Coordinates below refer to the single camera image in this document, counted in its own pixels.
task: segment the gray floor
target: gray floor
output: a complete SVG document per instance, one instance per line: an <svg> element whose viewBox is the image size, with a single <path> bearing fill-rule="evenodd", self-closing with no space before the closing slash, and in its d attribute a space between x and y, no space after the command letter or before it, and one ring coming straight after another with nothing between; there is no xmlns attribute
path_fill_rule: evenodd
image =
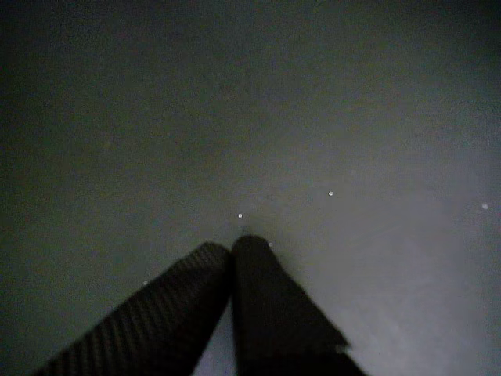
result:
<svg viewBox="0 0 501 376"><path fill-rule="evenodd" d="M244 226L369 374L501 373L499 13L116 3L4 8L0 374Z"/></svg>

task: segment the dark background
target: dark background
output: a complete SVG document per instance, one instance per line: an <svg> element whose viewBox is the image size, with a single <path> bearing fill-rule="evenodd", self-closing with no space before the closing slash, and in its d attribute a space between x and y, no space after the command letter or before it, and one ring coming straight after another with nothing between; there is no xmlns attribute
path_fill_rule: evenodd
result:
<svg viewBox="0 0 501 376"><path fill-rule="evenodd" d="M500 31L485 2L3 2L0 374L242 226L369 374L499 374ZM231 333L196 374L235 373Z"/></svg>

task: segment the gray surface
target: gray surface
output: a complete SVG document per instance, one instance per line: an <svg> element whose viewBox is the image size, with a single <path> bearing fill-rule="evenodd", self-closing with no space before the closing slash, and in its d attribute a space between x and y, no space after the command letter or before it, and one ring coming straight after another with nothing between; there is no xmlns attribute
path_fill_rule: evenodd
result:
<svg viewBox="0 0 501 376"><path fill-rule="evenodd" d="M499 374L499 13L53 3L4 13L1 374L241 226L369 374Z"/></svg>

